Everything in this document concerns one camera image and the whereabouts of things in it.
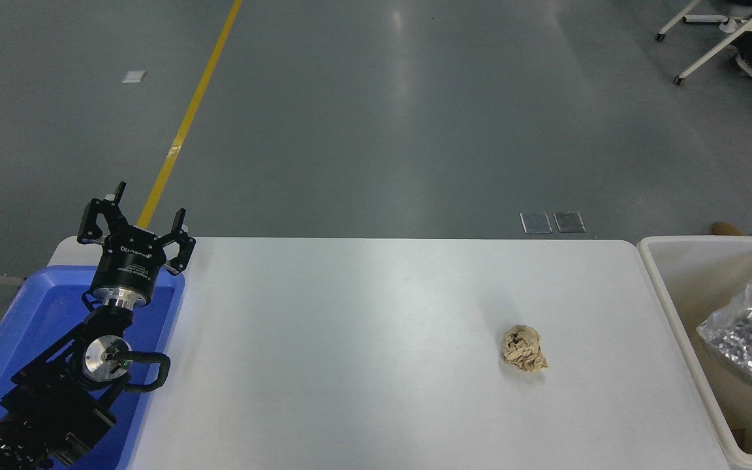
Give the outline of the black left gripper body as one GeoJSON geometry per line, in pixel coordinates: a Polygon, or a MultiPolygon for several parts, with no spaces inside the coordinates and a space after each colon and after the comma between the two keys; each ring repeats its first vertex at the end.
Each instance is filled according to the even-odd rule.
{"type": "Polygon", "coordinates": [[[91,295],[108,289],[126,289],[151,296],[165,252],[158,235],[139,228],[125,229],[102,241],[101,259],[91,283],[91,295]]]}

